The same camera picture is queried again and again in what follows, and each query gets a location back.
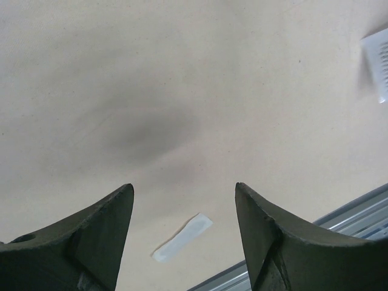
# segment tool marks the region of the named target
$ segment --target white tape strip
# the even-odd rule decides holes
[[[156,259],[158,262],[167,262],[187,243],[199,236],[212,224],[213,221],[208,219],[208,217],[202,213],[199,213],[194,218],[192,218],[174,238],[154,251],[152,258]]]

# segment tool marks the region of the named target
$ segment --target white rectangular object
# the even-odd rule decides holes
[[[165,263],[179,252],[187,243],[195,239],[202,232],[212,226],[213,221],[202,213],[193,217],[183,229],[170,241],[154,251],[152,258],[158,262]]]
[[[388,29],[362,40],[380,103],[388,100]]]

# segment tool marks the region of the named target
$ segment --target table surface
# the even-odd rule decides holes
[[[388,181],[360,46],[385,0],[6,0],[0,18],[0,240],[131,182],[119,291],[241,261],[238,181],[309,221]],[[213,226],[153,260],[198,212]]]

